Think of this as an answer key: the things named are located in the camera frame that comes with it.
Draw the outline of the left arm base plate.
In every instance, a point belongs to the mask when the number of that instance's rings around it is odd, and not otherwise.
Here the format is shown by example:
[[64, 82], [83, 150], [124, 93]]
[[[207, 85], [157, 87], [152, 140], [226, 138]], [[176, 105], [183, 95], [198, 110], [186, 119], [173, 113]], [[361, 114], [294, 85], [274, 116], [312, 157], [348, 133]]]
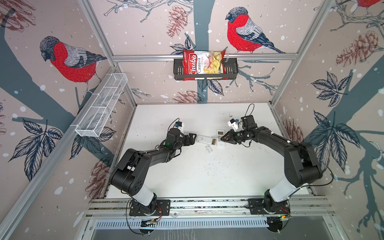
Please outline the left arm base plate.
[[160, 217], [170, 214], [170, 200], [152, 201], [148, 206], [140, 204], [133, 200], [131, 206], [128, 207], [130, 217]]

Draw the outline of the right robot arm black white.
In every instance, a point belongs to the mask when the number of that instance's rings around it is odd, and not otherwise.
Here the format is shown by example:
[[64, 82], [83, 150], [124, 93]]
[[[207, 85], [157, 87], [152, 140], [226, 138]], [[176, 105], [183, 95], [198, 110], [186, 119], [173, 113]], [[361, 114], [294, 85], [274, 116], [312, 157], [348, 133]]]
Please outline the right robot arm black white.
[[250, 140], [265, 145], [284, 157], [284, 176], [273, 188], [266, 190], [264, 195], [263, 206], [267, 213], [274, 214], [283, 210], [291, 196], [300, 188], [323, 177], [320, 160], [311, 144], [292, 142], [266, 127], [259, 127], [252, 115], [242, 117], [241, 124], [242, 130], [233, 127], [220, 140], [233, 145], [241, 145]]

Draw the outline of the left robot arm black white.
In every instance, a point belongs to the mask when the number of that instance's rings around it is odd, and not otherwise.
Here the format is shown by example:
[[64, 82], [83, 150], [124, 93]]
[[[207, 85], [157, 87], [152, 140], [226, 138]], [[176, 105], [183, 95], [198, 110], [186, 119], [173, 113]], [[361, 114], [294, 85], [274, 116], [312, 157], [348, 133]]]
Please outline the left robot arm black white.
[[185, 135], [180, 129], [172, 128], [166, 139], [153, 150], [128, 149], [110, 173], [109, 184], [128, 194], [138, 204], [141, 213], [152, 214], [157, 209], [157, 195], [145, 186], [149, 168], [179, 156], [177, 151], [194, 145], [196, 138], [197, 134]]

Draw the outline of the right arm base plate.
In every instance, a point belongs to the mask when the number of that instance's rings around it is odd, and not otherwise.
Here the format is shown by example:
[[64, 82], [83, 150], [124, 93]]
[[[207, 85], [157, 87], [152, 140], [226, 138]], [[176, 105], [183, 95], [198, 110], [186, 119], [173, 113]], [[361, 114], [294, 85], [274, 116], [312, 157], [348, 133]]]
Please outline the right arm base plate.
[[288, 201], [276, 203], [270, 199], [248, 199], [246, 209], [250, 210], [251, 215], [289, 215], [291, 213]]

